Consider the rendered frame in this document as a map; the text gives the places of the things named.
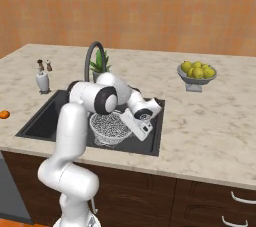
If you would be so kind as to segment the dark brown drawer front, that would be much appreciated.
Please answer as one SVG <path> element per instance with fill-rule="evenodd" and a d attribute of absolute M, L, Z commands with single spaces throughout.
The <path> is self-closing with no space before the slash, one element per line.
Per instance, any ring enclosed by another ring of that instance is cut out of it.
<path fill-rule="evenodd" d="M 252 213 L 256 210 L 256 204 L 235 201 L 231 193 L 240 199 L 256 201 L 256 191 L 253 190 L 182 179 L 177 180 L 175 197 L 178 200 L 206 202 L 210 205 L 224 206 L 236 211 Z"/>
<path fill-rule="evenodd" d="M 224 215 L 230 221 L 248 220 L 249 227 L 256 227 L 256 213 L 242 213 L 210 205 L 175 205 L 170 227 L 227 227 L 222 223 Z"/>

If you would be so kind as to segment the dark brown cupboard door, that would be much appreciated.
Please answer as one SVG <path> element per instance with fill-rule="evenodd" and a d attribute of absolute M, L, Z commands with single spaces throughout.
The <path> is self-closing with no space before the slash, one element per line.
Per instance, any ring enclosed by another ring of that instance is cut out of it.
<path fill-rule="evenodd" d="M 102 227 L 170 227 L 176 180 L 85 165 L 100 181 L 95 205 Z"/>
<path fill-rule="evenodd" d="M 43 157 L 3 152 L 3 157 L 34 223 L 53 226 L 61 216 L 60 193 L 38 180 Z"/>

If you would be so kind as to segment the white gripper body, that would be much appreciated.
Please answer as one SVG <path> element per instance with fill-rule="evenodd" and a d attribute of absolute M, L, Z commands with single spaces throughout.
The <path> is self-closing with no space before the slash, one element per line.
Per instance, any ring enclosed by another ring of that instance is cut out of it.
<path fill-rule="evenodd" d="M 150 121 L 135 119 L 129 108 L 121 114 L 120 118 L 140 141 L 144 141 L 153 130 L 153 126 Z"/>

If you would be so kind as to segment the white utensil pot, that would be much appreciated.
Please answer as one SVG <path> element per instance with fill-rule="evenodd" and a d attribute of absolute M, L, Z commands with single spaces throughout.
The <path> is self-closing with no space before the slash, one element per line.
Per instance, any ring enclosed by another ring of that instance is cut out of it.
<path fill-rule="evenodd" d="M 48 93 L 50 91 L 49 77 L 44 71 L 39 71 L 36 74 L 36 83 L 41 93 Z"/>

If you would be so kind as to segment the black sink basin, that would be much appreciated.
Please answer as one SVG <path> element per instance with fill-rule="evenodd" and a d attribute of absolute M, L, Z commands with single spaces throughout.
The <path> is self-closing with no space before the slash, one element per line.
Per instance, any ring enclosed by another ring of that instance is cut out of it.
<path fill-rule="evenodd" d="M 67 91 L 57 90 L 37 113 L 17 133 L 18 137 L 54 142 L 60 110 L 67 103 Z M 144 141 L 134 134 L 113 147 L 114 151 L 137 153 L 142 155 L 159 155 L 164 111 L 152 121 L 153 130 Z"/>

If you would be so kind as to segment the grey appliance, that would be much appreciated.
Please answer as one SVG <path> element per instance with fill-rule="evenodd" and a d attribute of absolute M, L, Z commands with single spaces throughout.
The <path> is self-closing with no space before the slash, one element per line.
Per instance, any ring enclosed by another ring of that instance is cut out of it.
<path fill-rule="evenodd" d="M 0 218 L 32 224 L 31 217 L 0 153 Z"/>

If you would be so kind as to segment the white mesh colander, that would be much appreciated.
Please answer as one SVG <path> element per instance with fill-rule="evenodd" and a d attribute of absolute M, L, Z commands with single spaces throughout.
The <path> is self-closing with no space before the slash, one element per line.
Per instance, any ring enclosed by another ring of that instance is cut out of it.
<path fill-rule="evenodd" d="M 90 128 L 94 134 L 94 143 L 107 147 L 115 147 L 132 133 L 122 122 L 121 114 L 118 112 L 109 115 L 94 113 L 90 117 Z"/>

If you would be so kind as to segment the green potted plant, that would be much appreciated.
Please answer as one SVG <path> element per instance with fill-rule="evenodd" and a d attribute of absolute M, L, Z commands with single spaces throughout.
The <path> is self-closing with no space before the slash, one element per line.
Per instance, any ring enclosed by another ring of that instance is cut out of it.
<path fill-rule="evenodd" d="M 104 56 L 101 56 L 100 50 L 96 51 L 96 61 L 90 62 L 90 69 L 93 74 L 93 80 L 96 81 L 97 78 L 103 73 L 103 62 L 102 59 L 105 59 L 106 63 L 106 71 L 110 71 L 110 65 L 108 64 L 109 56 L 107 54 L 107 51 L 104 51 Z"/>

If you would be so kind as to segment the grey fruit bowl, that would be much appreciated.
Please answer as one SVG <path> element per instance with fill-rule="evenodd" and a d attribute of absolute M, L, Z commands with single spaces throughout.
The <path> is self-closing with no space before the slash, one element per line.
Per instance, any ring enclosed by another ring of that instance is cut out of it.
<path fill-rule="evenodd" d="M 185 72 L 182 71 L 180 65 L 177 66 L 177 73 L 180 78 L 185 82 L 186 90 L 190 92 L 201 92 L 203 85 L 207 85 L 210 81 L 214 80 L 217 77 L 217 75 L 214 75 L 213 77 L 207 79 L 190 78 L 186 75 Z"/>

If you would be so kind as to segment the dark grey arched faucet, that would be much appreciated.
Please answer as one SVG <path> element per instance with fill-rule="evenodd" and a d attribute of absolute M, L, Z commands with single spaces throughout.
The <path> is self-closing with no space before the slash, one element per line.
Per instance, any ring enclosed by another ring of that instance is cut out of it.
<path fill-rule="evenodd" d="M 91 56 L 93 53 L 93 50 L 95 48 L 98 48 L 98 50 L 100 50 L 101 52 L 101 56 L 104 56 L 104 47 L 102 46 L 102 44 L 99 41 L 94 41 L 88 48 L 88 51 L 86 53 L 86 58 L 85 58 L 85 65 L 84 65 L 84 80 L 85 81 L 90 81 L 90 62 L 91 62 Z M 103 73 L 107 72 L 106 71 L 106 63 L 105 63 L 105 59 L 102 59 L 103 62 Z"/>

